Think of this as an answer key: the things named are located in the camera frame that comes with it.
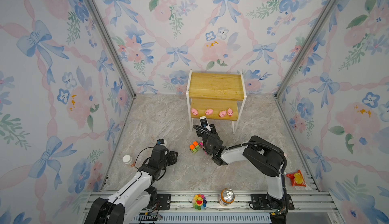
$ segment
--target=lower shelf board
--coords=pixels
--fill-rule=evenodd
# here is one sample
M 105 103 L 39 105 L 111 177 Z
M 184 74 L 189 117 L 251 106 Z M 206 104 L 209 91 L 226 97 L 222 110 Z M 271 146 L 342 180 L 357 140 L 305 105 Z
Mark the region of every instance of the lower shelf board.
M 192 99 L 191 109 L 194 108 L 198 111 L 198 115 L 195 116 L 191 113 L 191 118 L 199 119 L 202 116 L 206 116 L 210 120 L 238 120 L 238 104 L 234 100 L 218 100 L 218 99 Z M 232 109 L 233 115 L 230 117 L 227 114 L 221 118 L 219 113 L 223 110 Z M 213 109 L 214 112 L 211 115 L 206 115 L 207 109 Z

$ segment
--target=pink pig toy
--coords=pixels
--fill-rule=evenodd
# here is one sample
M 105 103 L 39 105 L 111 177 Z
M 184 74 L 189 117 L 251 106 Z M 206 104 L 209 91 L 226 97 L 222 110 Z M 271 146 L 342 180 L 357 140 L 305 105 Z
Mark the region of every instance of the pink pig toy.
M 192 114 L 193 114 L 194 116 L 197 116 L 197 115 L 198 115 L 197 109 L 192 109 L 191 112 L 192 112 Z
M 233 113 L 234 113 L 234 112 L 232 111 L 232 109 L 228 109 L 228 110 L 227 110 L 227 115 L 228 115 L 228 116 L 231 117 Z
M 219 113 L 219 117 L 223 118 L 226 115 L 226 111 L 223 110 Z
M 213 109 L 207 109 L 207 110 L 205 111 L 205 114 L 206 114 L 206 115 L 211 115 L 213 112 L 214 112 Z

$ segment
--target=smiling flower plush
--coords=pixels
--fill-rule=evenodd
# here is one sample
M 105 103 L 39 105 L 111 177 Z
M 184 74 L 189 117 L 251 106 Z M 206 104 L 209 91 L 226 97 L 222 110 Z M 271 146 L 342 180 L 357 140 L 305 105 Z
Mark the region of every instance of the smiling flower plush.
M 206 207 L 207 201 L 205 200 L 205 197 L 203 194 L 197 194 L 192 199 L 193 207 L 196 210 L 204 210 Z

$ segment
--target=wooden shelf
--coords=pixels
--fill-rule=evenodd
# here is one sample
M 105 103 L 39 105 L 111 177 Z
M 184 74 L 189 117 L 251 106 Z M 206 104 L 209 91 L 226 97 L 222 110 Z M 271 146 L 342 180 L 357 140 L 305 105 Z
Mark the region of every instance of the wooden shelf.
M 240 75 L 192 72 L 189 98 L 243 101 L 242 79 Z
M 195 108 L 198 111 L 198 115 L 195 116 L 191 113 L 191 118 L 199 119 L 201 116 L 207 116 L 207 119 L 211 120 L 238 120 L 238 104 L 232 100 L 217 100 L 217 99 L 192 99 L 191 108 Z M 225 115 L 223 118 L 219 117 L 220 111 L 231 108 L 234 114 L 229 117 Z M 205 115 L 205 110 L 213 109 L 214 112 L 211 115 Z

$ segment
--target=white bottle cap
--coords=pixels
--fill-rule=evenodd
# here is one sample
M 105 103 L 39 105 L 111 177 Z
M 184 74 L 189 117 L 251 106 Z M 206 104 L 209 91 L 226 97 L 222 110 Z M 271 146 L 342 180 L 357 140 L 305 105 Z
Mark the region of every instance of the white bottle cap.
M 125 156 L 123 157 L 123 162 L 124 162 L 125 164 L 132 164 L 132 157 L 131 157 L 130 155 L 125 155 Z

